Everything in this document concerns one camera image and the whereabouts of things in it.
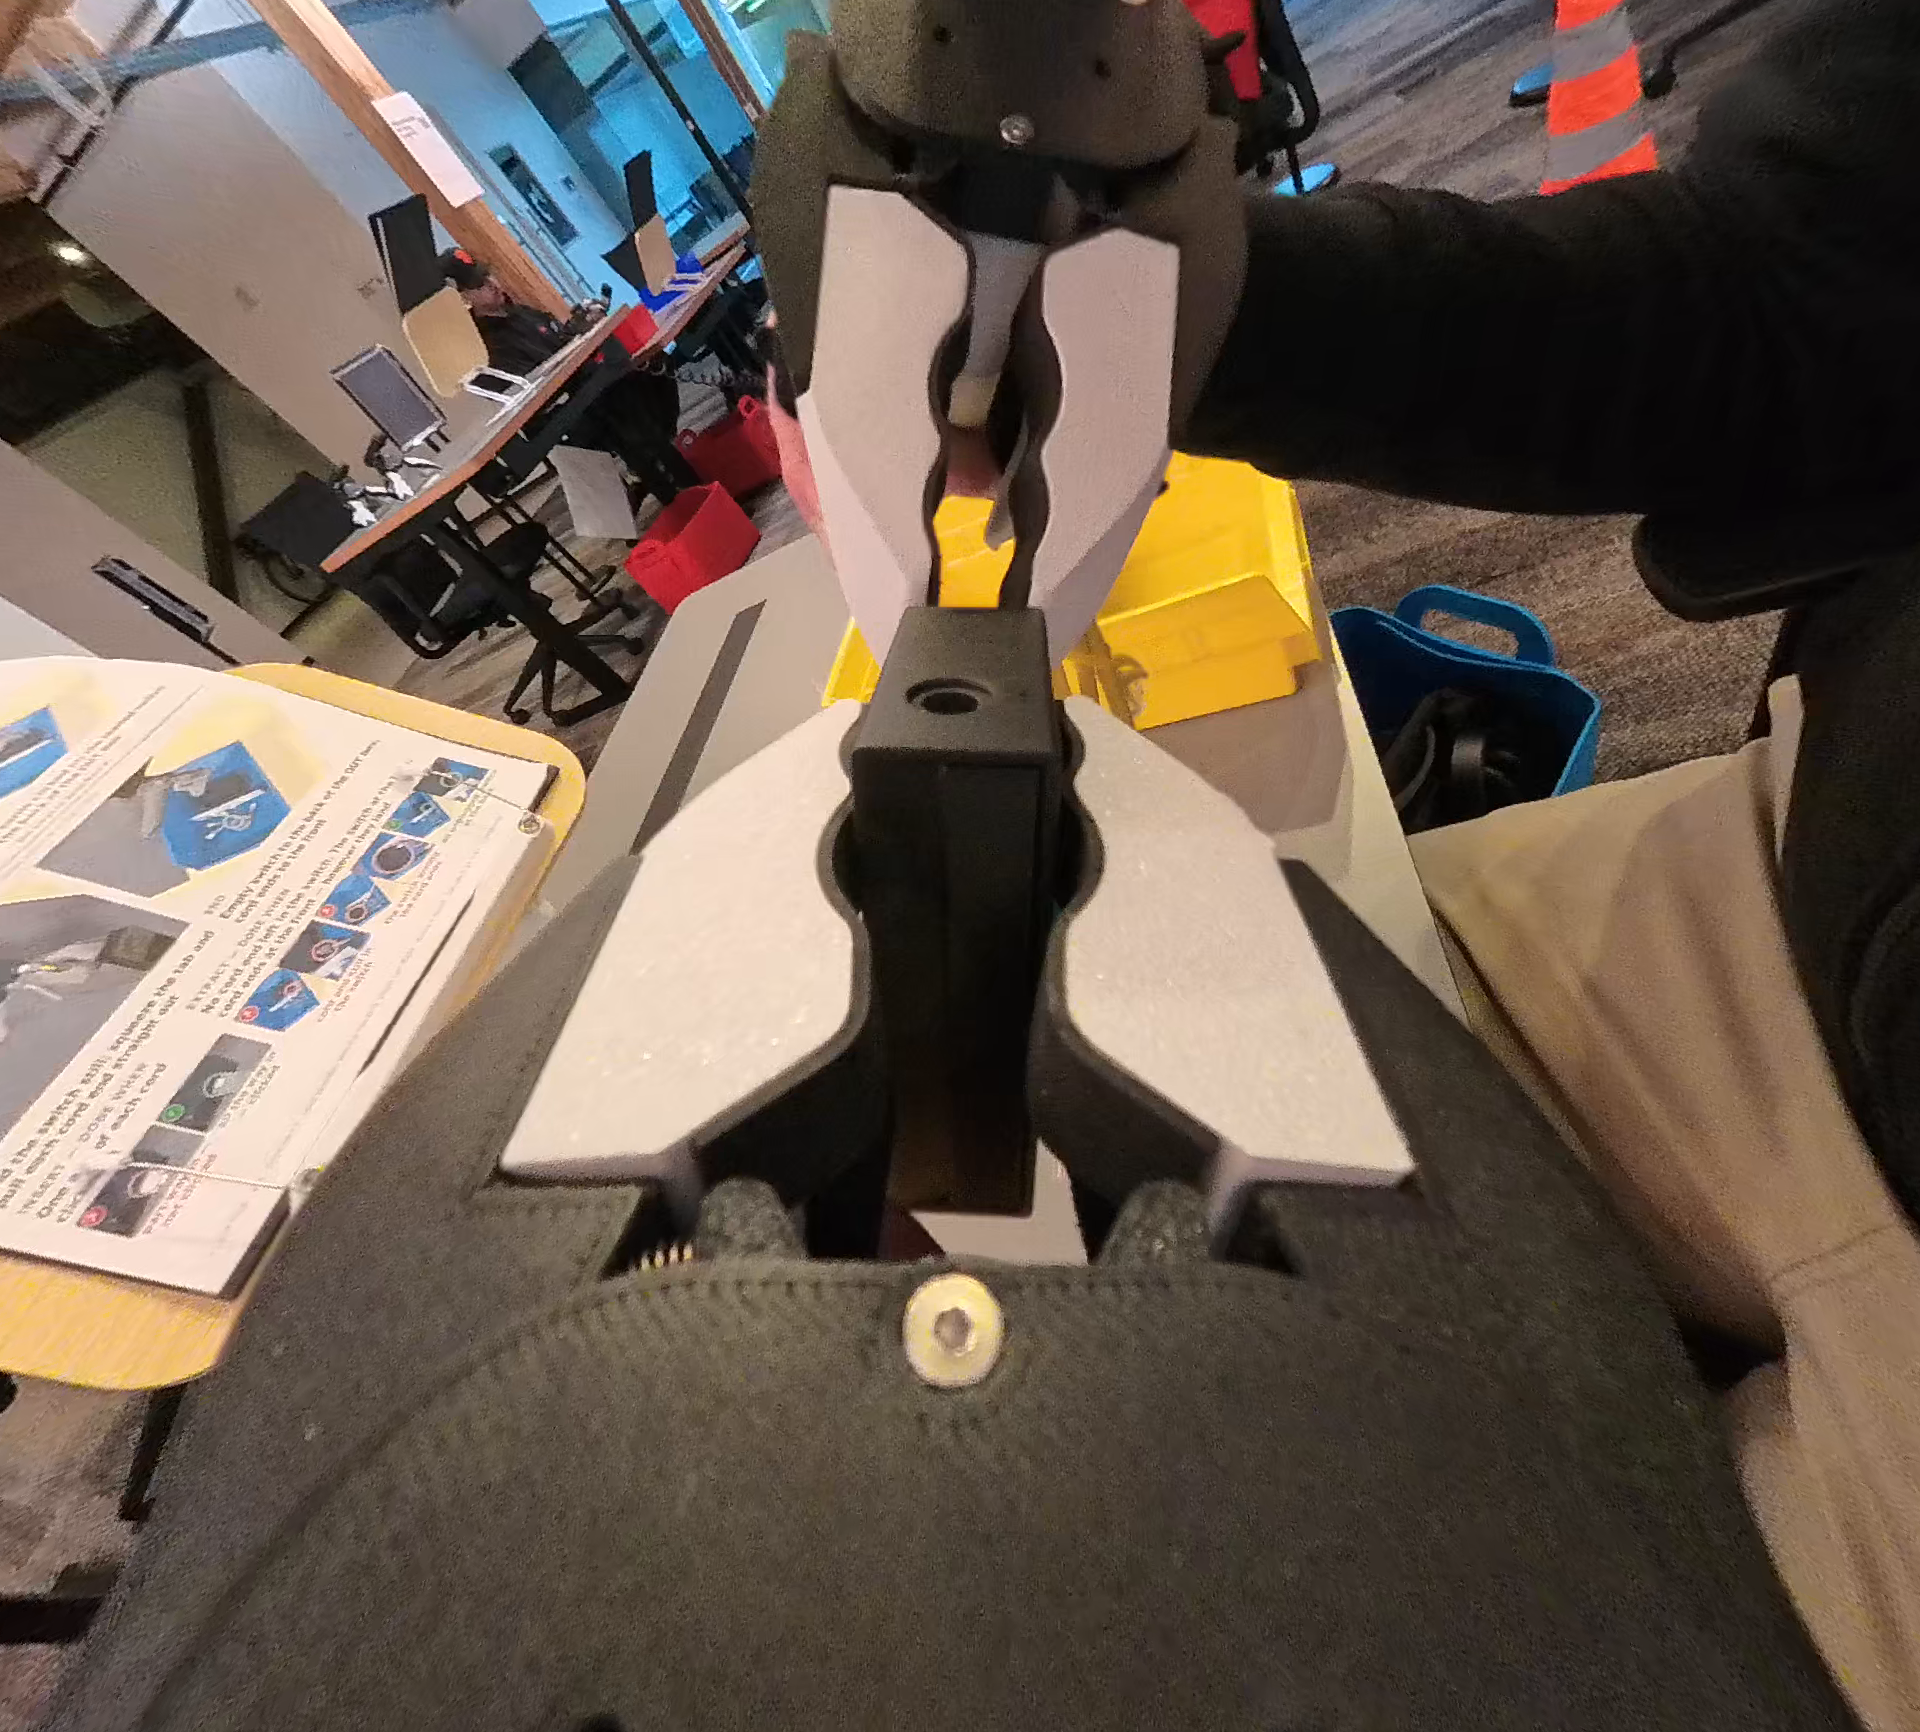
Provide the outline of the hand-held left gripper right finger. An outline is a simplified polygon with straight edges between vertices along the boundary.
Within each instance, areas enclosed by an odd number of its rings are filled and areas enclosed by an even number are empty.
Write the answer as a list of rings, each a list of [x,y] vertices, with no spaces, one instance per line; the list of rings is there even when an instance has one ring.
[[[1387,1035],[1423,972],[1245,804],[1105,707],[1059,707],[1081,870],[1031,1020],[1031,1124],[1095,1194],[1395,1192]]]

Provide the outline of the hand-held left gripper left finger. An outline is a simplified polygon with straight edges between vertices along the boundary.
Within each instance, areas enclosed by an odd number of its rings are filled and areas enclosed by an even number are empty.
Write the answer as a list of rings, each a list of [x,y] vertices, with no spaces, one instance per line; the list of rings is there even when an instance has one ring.
[[[882,1131],[876,957],[836,880],[851,734],[836,699],[639,852],[501,1151],[523,1187],[725,1181],[827,1194]]]

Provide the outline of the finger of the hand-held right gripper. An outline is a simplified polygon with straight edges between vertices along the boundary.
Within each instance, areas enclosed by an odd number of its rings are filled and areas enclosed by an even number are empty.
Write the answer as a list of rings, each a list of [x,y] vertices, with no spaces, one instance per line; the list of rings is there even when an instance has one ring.
[[[1015,556],[997,603],[1065,659],[1105,609],[1165,473],[1182,254],[1136,231],[1052,252],[1015,316]]]
[[[810,373],[798,394],[819,536],[865,639],[896,632],[938,578],[930,377],[969,310],[969,254],[911,196],[827,193]]]

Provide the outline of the yellow plastic bin with divider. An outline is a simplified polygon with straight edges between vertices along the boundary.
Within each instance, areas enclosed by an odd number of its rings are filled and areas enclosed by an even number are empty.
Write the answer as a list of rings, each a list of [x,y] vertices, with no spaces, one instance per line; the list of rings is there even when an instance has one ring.
[[[1196,589],[1238,571],[1311,571],[1296,489],[1249,467],[1172,455],[1119,580]],[[1059,664],[1055,691],[1077,691],[1070,664],[1085,655]]]

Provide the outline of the black network switch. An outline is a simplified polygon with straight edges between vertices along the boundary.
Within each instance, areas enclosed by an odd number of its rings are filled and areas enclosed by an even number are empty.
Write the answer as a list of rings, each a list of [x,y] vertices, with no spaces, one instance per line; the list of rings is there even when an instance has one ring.
[[[1035,1198],[1029,1035],[1070,766],[1049,617],[908,609],[847,766],[895,1203],[1019,1217]]]

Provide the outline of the red plastic bin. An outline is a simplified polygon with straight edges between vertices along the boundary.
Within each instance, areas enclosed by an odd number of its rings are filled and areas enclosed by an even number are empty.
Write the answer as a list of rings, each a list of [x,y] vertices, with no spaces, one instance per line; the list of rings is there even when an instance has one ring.
[[[716,421],[677,433],[680,459],[703,483],[721,483],[737,506],[781,483],[781,451],[757,399],[737,399]]]
[[[650,532],[630,549],[623,578],[663,609],[677,616],[705,584],[728,580],[757,553],[757,524],[716,479],[680,489],[660,507]]]

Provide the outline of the wooden office desk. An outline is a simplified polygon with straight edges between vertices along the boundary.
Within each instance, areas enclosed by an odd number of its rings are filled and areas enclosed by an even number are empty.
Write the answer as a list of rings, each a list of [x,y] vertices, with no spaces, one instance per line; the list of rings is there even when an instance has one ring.
[[[536,373],[523,377],[518,399],[494,406],[494,416],[467,429],[446,455],[439,459],[431,479],[385,507],[368,529],[356,529],[342,549],[331,549],[318,566],[323,578],[342,578],[368,561],[385,542],[402,536],[426,512],[446,507],[469,489],[479,472],[501,459],[518,437],[529,437],[542,415],[565,401],[565,391],[585,373],[620,377],[632,363],[660,363],[666,346],[716,304],[721,284],[744,264],[751,235],[740,231],[728,244],[716,244],[703,264],[703,279],[663,306],[654,337],[639,350],[617,355],[620,326],[630,326],[632,306],[602,316],[585,337],[565,340]]]

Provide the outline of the blue bag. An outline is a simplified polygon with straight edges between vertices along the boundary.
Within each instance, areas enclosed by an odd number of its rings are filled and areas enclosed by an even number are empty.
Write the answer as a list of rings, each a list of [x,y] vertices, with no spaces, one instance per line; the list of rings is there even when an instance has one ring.
[[[1592,782],[1604,699],[1533,609],[1423,584],[1394,609],[1337,609],[1331,632],[1404,833]]]

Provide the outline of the small wooden board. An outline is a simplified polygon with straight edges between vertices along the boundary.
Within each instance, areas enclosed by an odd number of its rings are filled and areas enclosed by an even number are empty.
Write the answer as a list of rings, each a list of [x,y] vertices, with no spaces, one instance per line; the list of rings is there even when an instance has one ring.
[[[402,306],[397,326],[439,399],[469,394],[476,373],[494,363],[456,284],[440,284],[431,296]]]

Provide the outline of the printed instruction sheet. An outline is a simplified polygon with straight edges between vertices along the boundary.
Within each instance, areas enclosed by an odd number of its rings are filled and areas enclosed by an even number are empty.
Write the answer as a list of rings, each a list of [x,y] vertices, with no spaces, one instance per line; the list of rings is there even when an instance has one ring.
[[[494,972],[585,772],[318,667],[15,659],[0,718],[0,1367],[180,1385]]]

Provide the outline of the grey tilted monitor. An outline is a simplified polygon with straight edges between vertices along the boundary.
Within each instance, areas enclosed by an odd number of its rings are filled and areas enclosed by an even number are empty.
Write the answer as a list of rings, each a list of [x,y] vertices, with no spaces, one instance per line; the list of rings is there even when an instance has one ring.
[[[411,455],[420,445],[431,445],[446,433],[446,415],[391,346],[366,346],[360,355],[331,371],[331,383],[366,415],[366,421],[397,455]]]

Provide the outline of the black monitor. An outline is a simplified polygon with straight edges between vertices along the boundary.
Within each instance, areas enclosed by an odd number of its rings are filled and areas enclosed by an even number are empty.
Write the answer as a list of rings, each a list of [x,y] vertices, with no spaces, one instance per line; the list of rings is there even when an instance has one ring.
[[[366,228],[368,228],[368,240],[373,240],[373,254],[391,279],[397,316],[426,306],[440,294],[461,296],[461,289],[453,284],[453,272],[440,264],[439,228],[431,228],[425,193],[368,210]]]

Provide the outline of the white paper notice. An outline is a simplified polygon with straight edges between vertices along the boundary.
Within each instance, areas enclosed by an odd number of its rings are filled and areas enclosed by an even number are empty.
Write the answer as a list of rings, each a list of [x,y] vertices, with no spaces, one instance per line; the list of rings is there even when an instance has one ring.
[[[408,151],[420,172],[440,193],[446,208],[485,202],[485,181],[467,168],[461,151],[440,135],[431,112],[425,112],[408,91],[391,91],[373,99],[373,116]]]

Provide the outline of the orange traffic cone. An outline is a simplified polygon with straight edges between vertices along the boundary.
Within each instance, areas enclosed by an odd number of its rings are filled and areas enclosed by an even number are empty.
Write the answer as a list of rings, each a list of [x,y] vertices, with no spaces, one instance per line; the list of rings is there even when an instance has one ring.
[[[1543,193],[1655,168],[1628,0],[1555,0]]]

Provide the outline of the black flat device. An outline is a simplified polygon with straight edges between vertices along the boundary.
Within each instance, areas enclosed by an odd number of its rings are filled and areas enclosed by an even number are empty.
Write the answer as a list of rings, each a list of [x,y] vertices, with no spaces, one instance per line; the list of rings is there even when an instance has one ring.
[[[165,580],[156,580],[147,571],[139,571],[122,556],[99,556],[99,561],[93,561],[93,578],[107,580],[111,589],[128,593],[144,616],[156,616],[157,626],[169,626],[201,655],[228,659],[212,639],[212,616],[195,609],[194,598],[183,598],[180,589],[169,589]]]

